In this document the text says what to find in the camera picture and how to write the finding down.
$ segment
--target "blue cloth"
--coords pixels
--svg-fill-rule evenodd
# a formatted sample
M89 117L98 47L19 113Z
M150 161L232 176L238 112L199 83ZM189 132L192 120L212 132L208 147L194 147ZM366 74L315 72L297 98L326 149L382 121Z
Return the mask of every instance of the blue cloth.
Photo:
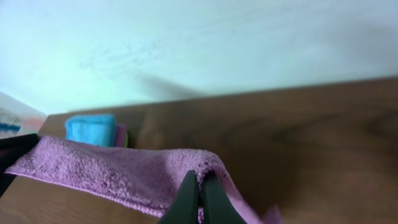
M67 140L113 147L116 135L115 117L111 114L77 115L65 122Z

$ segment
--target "folded towel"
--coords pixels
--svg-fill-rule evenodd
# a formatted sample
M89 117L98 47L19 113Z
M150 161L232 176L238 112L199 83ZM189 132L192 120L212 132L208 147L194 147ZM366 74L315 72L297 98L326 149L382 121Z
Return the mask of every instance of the folded towel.
M161 217L189 170L196 172L200 185L214 171L240 216L247 223L262 223L219 157L203 150L98 147L44 136L6 172L89 192Z
M114 146L116 125L111 114L74 116L65 122L65 127L68 140L95 146Z

